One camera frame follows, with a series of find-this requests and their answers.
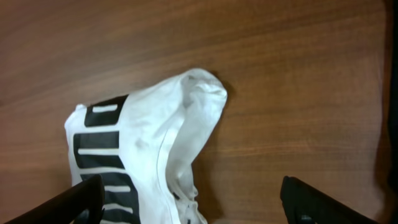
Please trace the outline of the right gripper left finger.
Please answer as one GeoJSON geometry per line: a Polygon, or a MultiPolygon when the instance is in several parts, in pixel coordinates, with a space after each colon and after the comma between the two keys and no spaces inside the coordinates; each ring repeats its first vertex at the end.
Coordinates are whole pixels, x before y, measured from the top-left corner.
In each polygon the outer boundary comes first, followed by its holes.
{"type": "Polygon", "coordinates": [[[21,223],[71,223],[85,210],[88,210],[87,223],[98,224],[103,216],[104,185],[96,174],[58,196],[20,215],[8,224],[21,223]]]}

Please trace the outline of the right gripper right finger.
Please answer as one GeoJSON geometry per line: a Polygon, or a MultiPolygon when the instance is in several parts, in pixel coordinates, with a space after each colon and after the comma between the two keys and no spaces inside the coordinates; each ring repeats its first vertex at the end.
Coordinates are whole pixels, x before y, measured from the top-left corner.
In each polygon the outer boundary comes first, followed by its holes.
{"type": "Polygon", "coordinates": [[[284,177],[280,199],[289,224],[377,224],[296,177],[284,177]]]}

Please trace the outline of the white t-shirt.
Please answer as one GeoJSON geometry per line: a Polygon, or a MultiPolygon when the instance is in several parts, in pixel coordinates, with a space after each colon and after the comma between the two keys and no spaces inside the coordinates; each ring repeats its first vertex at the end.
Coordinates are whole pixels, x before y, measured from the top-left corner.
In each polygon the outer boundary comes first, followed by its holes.
{"type": "Polygon", "coordinates": [[[205,223],[192,163],[228,94],[194,68],[152,87],[89,106],[65,122],[73,184],[100,175],[102,223],[205,223]]]}

